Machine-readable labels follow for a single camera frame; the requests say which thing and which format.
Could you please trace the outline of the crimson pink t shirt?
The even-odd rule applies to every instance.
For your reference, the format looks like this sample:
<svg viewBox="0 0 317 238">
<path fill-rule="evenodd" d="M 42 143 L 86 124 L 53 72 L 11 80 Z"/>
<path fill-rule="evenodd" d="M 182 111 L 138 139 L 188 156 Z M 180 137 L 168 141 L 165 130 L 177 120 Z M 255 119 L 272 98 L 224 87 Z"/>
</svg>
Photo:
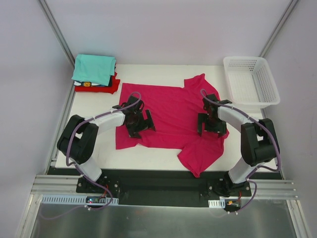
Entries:
<svg viewBox="0 0 317 238">
<path fill-rule="evenodd" d="M 120 126 L 115 132 L 117 150 L 140 144 L 149 148 L 179 149 L 178 159 L 196 178 L 224 153 L 223 136 L 204 131 L 197 132 L 198 114 L 203 113 L 200 90 L 219 95 L 205 79 L 205 74 L 184 80 L 183 87 L 152 86 L 123 83 L 119 102 L 127 101 L 132 92 L 139 92 L 150 110 L 155 130 L 140 132 L 141 138 L 129 137 L 127 128 Z"/>
</svg>

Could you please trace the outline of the white plastic basket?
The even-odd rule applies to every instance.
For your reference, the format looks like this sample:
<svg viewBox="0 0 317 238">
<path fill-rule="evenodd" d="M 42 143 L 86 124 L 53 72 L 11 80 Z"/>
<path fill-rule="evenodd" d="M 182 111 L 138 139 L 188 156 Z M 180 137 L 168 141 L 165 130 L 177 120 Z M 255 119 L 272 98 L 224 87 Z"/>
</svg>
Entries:
<svg viewBox="0 0 317 238">
<path fill-rule="evenodd" d="M 229 100 L 245 111 L 261 110 L 280 103 L 280 96 L 266 59 L 225 57 L 223 59 Z"/>
</svg>

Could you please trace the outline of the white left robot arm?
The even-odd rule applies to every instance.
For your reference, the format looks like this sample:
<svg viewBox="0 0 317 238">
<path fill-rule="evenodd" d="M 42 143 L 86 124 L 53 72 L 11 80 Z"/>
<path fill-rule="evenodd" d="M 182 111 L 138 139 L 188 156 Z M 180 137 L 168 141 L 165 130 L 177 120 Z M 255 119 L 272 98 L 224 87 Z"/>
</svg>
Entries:
<svg viewBox="0 0 317 238">
<path fill-rule="evenodd" d="M 127 102 L 99 115 L 71 116 L 58 139 L 57 149 L 65 156 L 66 165 L 74 165 L 94 193 L 109 193 L 102 170 L 93 158 L 97 136 L 117 127 L 125 127 L 126 137 L 131 139 L 141 139 L 141 133 L 148 129 L 156 131 L 151 111 L 145 109 L 140 97 L 131 95 Z"/>
</svg>

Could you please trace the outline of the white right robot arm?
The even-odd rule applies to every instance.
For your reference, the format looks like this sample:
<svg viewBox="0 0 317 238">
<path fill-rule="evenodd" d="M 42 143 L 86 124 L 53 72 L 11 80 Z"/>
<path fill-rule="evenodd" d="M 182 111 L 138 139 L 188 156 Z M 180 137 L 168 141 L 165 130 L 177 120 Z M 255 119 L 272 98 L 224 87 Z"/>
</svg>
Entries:
<svg viewBox="0 0 317 238">
<path fill-rule="evenodd" d="M 231 101 L 220 101 L 215 94 L 206 94 L 204 89 L 201 95 L 205 112 L 198 114 L 198 134 L 206 131 L 223 137 L 229 124 L 240 132 L 241 138 L 241 158 L 213 186 L 215 194 L 223 197 L 235 195 L 259 168 L 280 171 L 280 149 L 272 120 L 255 119 L 234 107 Z"/>
</svg>

